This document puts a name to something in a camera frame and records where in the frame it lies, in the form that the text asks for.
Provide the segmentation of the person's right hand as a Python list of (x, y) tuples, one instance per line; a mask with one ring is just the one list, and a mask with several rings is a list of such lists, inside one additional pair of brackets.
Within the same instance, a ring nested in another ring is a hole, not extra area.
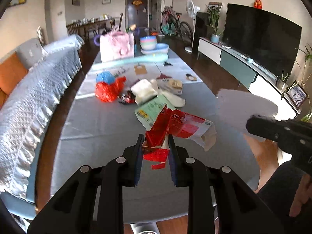
[(289, 216), (296, 217), (299, 215), (302, 206), (306, 204), (309, 199), (311, 199), (311, 176), (309, 174), (304, 174), (290, 207)]

